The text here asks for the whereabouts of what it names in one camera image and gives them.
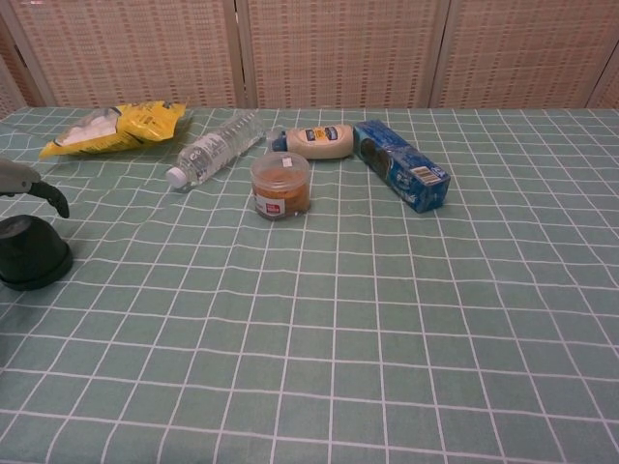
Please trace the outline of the clear snack jar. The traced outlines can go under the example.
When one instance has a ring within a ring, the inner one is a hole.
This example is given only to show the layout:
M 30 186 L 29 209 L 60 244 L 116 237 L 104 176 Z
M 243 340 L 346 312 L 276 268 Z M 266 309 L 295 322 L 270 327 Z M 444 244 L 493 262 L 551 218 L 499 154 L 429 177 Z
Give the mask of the clear snack jar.
M 255 210 L 264 218 L 296 217 L 310 209 L 310 164 L 289 152 L 269 152 L 251 165 Z

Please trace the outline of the green checked tablecloth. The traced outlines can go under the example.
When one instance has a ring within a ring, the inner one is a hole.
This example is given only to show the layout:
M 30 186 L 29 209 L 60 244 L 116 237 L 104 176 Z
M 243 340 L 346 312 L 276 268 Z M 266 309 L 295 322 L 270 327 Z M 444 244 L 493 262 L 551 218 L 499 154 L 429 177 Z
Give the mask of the green checked tablecloth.
M 74 265 L 0 285 L 0 463 L 619 464 L 619 110 L 266 110 L 379 119 L 447 170 L 419 215 L 357 158 L 307 214 L 251 198 L 257 145 L 173 191 L 196 109 L 151 150 L 39 160 L 81 116 L 0 120 L 0 157 L 67 195 Z

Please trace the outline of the blue cookie box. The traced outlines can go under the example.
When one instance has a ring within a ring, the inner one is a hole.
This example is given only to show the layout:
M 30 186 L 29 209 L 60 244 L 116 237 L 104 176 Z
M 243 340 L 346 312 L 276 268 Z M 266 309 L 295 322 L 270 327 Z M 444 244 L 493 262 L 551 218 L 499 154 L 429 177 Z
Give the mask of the blue cookie box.
M 379 120 L 353 128 L 353 152 L 416 213 L 443 206 L 451 176 Z

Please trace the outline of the clear plastic water bottle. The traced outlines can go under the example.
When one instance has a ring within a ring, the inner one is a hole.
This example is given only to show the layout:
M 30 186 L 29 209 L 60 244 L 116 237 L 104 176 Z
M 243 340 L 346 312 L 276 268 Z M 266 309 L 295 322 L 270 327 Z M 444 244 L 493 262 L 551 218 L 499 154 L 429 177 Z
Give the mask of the clear plastic water bottle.
M 175 189 L 199 186 L 243 155 L 265 135 L 257 110 L 239 110 L 219 127 L 186 146 L 165 178 Z

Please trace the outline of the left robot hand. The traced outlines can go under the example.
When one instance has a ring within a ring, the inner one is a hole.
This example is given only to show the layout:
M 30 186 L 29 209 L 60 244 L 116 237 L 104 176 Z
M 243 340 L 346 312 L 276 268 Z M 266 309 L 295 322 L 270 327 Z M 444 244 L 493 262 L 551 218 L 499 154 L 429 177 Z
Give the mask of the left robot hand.
M 0 196 L 28 194 L 44 199 L 62 218 L 70 216 L 69 203 L 56 187 L 42 180 L 30 166 L 0 158 Z

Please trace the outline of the mayonnaise squeeze bottle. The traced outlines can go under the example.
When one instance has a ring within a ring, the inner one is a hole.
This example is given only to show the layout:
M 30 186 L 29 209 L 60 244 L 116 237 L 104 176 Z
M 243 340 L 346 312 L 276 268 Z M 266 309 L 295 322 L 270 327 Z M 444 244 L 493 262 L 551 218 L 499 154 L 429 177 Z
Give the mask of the mayonnaise squeeze bottle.
M 353 153 L 354 131 L 349 125 L 271 130 L 266 139 L 274 152 L 290 152 L 306 160 L 341 160 Z

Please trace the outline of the bamboo folding screen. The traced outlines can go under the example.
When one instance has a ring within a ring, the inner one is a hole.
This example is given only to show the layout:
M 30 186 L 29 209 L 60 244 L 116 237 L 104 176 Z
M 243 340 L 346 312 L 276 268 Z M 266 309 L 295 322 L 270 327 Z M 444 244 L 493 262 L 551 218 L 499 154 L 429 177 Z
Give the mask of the bamboo folding screen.
M 619 109 L 619 0 L 0 0 L 33 106 Z

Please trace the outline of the yellow snack bag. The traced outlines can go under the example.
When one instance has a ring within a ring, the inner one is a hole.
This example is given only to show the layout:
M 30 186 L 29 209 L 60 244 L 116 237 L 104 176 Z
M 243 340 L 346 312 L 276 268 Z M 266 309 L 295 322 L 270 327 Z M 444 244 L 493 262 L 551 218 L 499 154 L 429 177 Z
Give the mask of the yellow snack bag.
M 170 101 L 98 108 L 47 142 L 39 158 L 122 152 L 164 142 L 174 136 L 186 108 Z

